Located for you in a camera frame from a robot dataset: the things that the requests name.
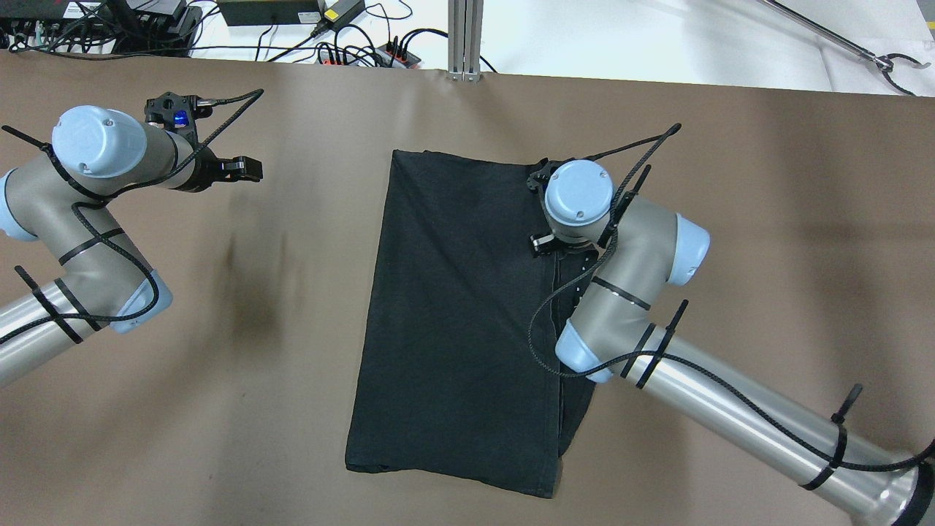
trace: brown table surface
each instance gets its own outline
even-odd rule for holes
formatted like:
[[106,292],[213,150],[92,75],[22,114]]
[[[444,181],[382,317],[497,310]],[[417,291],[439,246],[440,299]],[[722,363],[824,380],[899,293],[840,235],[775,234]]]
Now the brown table surface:
[[[258,87],[213,149],[261,159],[261,183],[110,207],[172,308],[0,390],[0,523],[848,524],[620,381],[597,389],[552,500],[344,469],[391,151],[530,163],[676,121],[643,194],[713,245],[654,321],[689,298],[680,335],[753,378],[828,415],[864,383],[849,428],[890,449],[935,433],[931,99],[3,53],[0,122],[48,139],[79,104],[142,117],[165,91]],[[199,122],[202,137],[229,112]],[[3,170],[34,155],[0,137]],[[638,156],[605,166],[619,180]],[[15,264],[41,284],[61,272],[41,244],[0,239],[2,303],[27,292]]]

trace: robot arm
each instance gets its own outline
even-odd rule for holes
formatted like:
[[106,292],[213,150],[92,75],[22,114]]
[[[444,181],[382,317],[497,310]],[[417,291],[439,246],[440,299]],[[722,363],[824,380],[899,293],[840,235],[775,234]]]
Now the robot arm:
[[558,339],[563,363],[599,383],[624,377],[857,524],[935,524],[935,477],[923,462],[930,451],[897,463],[897,455],[849,435],[843,416],[857,389],[828,420],[675,336],[687,302],[668,327],[649,321],[664,284],[684,285],[704,259],[710,243],[704,229],[640,197],[642,178],[612,206],[610,178],[590,160],[567,162],[543,180],[552,235],[571,245],[597,242],[610,253]]
[[45,154],[0,179],[0,228],[20,241],[42,241],[65,275],[39,287],[17,267],[32,293],[0,309],[0,387],[107,325],[125,333],[172,302],[108,212],[114,197],[150,185],[196,192],[217,181],[262,178],[258,162],[218,159],[198,142],[194,120],[210,115],[203,100],[150,100],[147,121],[158,127],[117,110],[73,108],[53,128],[51,145],[4,128]]

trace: power strip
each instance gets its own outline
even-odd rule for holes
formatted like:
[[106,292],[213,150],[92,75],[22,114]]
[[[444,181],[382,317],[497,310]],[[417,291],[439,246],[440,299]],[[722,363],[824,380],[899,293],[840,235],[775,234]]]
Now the power strip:
[[393,67],[399,67],[403,69],[417,69],[419,63],[422,62],[422,59],[416,56],[415,53],[406,53],[405,57],[400,56],[399,54],[391,54],[388,49],[392,44],[386,43],[377,48],[377,54],[383,59],[384,64],[389,64],[393,62]]

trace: folded black shirt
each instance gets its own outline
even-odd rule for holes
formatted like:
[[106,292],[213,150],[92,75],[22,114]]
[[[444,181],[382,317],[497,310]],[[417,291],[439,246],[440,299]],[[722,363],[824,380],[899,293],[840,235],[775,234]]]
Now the folded black shirt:
[[[525,185],[532,166],[394,152],[345,462],[479,480],[552,497],[558,458],[594,384],[544,371],[529,318],[594,252],[533,257],[549,231]],[[554,367],[557,334],[583,293],[535,322]]]

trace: cable tie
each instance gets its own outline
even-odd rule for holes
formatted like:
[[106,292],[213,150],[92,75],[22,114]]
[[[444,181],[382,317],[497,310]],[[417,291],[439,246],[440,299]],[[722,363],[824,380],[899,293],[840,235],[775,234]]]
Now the cable tie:
[[3,131],[9,133],[13,137],[22,139],[32,144],[33,146],[37,147],[39,150],[41,150],[42,153],[44,153],[49,158],[49,162],[52,163],[52,167],[55,168],[55,172],[59,174],[59,177],[61,177],[66,183],[68,183],[69,186],[74,188],[78,193],[82,194],[85,197],[94,199],[95,201],[99,201],[102,203],[106,203],[110,201],[109,198],[102,196],[100,194],[96,194],[95,192],[92,192],[91,190],[88,190],[87,188],[85,188],[83,185],[81,185],[81,183],[75,181],[75,178],[72,177],[71,174],[68,173],[68,170],[66,170],[65,167],[62,166],[62,163],[58,160],[58,156],[55,154],[55,151],[52,149],[52,145],[49,144],[48,142],[42,142],[39,139],[30,137],[26,135],[25,133],[22,133],[22,131],[12,126],[4,125],[0,127],[0,129],[3,129]]
[[675,311],[672,321],[669,322],[669,326],[666,327],[666,334],[662,337],[662,342],[659,343],[659,347],[655,350],[655,353],[653,353],[653,359],[650,360],[649,365],[640,377],[640,381],[637,382],[637,389],[642,389],[643,386],[646,385],[646,382],[649,381],[649,377],[653,375],[655,367],[662,361],[662,355],[666,353],[666,348],[669,347],[669,342],[672,341],[672,336],[675,334],[675,328],[679,325],[679,322],[682,321],[682,314],[684,314],[686,308],[688,308],[688,300],[682,300],[682,304],[679,305],[679,309]]
[[633,364],[636,363],[639,353],[642,352],[643,347],[646,346],[646,342],[649,342],[649,337],[653,335],[654,330],[655,330],[655,323],[651,323],[649,324],[648,327],[646,327],[646,330],[643,332],[643,335],[640,337],[640,341],[637,343],[637,346],[633,347],[633,352],[630,353],[633,356],[630,357],[630,359],[626,361],[626,364],[624,365],[624,369],[620,371],[621,378],[626,378],[626,376],[630,374],[630,370],[633,369]]
[[46,298],[46,295],[42,293],[42,289],[39,288],[39,284],[36,283],[36,280],[34,280],[33,277],[29,275],[29,272],[27,272],[26,269],[20,265],[14,267],[13,270],[15,270],[16,273],[20,275],[22,280],[26,283],[26,286],[28,286],[30,291],[33,293],[33,297],[36,298],[36,301],[39,302],[39,305],[41,305],[42,308],[45,309],[47,313],[49,313],[49,316],[51,317],[52,321],[55,322],[55,325],[59,326],[59,329],[61,329],[62,332],[64,332],[68,338],[71,339],[72,342],[83,342],[78,333],[75,332],[75,330],[72,329],[70,325],[68,325],[68,322],[62,318],[61,313],[55,309],[55,305],[53,305],[52,302]]
[[831,422],[838,426],[838,443],[834,446],[834,456],[815,478],[801,485],[803,489],[807,491],[818,489],[834,475],[836,469],[841,467],[841,463],[844,461],[844,451],[847,449],[847,428],[844,427],[844,417],[847,415],[847,412],[851,410],[851,406],[854,405],[857,397],[860,396],[860,391],[863,389],[864,387],[860,384],[854,384],[854,386],[851,387],[851,392],[847,394],[847,398],[845,398],[844,402],[841,404],[841,409],[838,409],[838,412],[831,416]]

